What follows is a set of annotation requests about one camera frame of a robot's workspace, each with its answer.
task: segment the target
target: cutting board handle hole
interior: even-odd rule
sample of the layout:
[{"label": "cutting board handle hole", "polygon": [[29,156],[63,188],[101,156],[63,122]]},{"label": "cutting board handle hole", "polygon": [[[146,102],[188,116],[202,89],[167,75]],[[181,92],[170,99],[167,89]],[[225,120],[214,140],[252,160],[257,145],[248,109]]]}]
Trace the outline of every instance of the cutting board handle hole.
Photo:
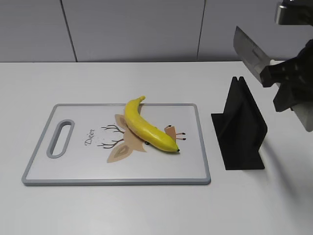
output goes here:
[{"label": "cutting board handle hole", "polygon": [[66,152],[74,125],[69,119],[59,122],[47,150],[49,158],[59,158]]}]

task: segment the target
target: deer illustration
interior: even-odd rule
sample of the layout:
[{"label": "deer illustration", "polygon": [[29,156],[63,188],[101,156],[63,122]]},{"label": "deer illustration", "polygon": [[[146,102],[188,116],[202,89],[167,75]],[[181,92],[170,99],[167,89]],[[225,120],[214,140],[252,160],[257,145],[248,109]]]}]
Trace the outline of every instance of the deer illustration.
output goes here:
[{"label": "deer illustration", "polygon": [[[109,155],[107,159],[107,163],[113,163],[117,162],[119,160],[122,160],[131,153],[136,150],[139,152],[146,152],[146,150],[143,148],[143,143],[144,141],[140,139],[138,136],[136,136],[128,127],[124,118],[124,115],[121,114],[115,114],[115,120],[116,120],[116,125],[107,125],[106,127],[102,127],[104,131],[113,129],[113,132],[120,132],[123,134],[123,138],[117,141],[112,141],[112,144],[107,144],[107,143],[101,143],[98,146],[103,147],[104,149],[111,149],[113,148],[111,154]],[[164,129],[165,133],[168,134],[172,139],[176,140],[186,140],[186,138],[177,138],[177,135],[185,135],[184,132],[182,133],[177,133],[175,131],[174,126],[167,126]]]}]

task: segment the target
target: knife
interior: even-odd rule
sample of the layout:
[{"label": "knife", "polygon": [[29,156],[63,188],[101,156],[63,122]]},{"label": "knife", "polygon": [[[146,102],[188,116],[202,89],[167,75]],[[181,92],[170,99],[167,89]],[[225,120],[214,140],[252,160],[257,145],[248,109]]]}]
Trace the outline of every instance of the knife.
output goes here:
[{"label": "knife", "polygon": [[249,71],[261,82],[260,73],[271,59],[238,26],[234,36],[234,49]]},{"label": "knife", "polygon": [[[265,66],[271,65],[271,59],[238,26],[234,35],[234,49],[249,71],[261,82],[260,73]],[[292,110],[306,131],[313,131],[313,103],[297,104]]]}]

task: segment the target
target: deer antler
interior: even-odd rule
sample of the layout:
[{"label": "deer antler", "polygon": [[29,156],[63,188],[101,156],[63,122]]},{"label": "deer antler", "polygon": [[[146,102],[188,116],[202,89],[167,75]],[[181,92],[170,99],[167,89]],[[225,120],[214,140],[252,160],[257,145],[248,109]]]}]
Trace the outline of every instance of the deer antler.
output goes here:
[{"label": "deer antler", "polygon": [[106,143],[101,143],[98,146],[102,146],[103,148],[113,148],[114,146],[116,146],[119,142],[123,141],[124,139],[120,139],[119,141],[112,141],[115,142],[113,144],[106,144]]},{"label": "deer antler", "polygon": [[109,129],[116,129],[116,131],[113,131],[113,132],[120,132],[120,133],[124,133],[124,131],[121,131],[117,126],[115,125],[107,125],[107,127],[101,127],[101,128],[104,128],[104,130],[109,130]]}]

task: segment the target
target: banana tip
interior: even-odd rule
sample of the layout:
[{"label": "banana tip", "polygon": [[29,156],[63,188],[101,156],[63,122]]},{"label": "banana tip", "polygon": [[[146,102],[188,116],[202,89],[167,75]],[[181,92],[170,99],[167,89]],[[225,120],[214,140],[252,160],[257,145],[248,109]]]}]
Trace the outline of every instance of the banana tip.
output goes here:
[{"label": "banana tip", "polygon": [[144,95],[143,95],[143,96],[141,96],[141,97],[139,97],[140,102],[141,102],[141,101],[143,101],[145,98],[146,98],[146,97],[145,97]]}]

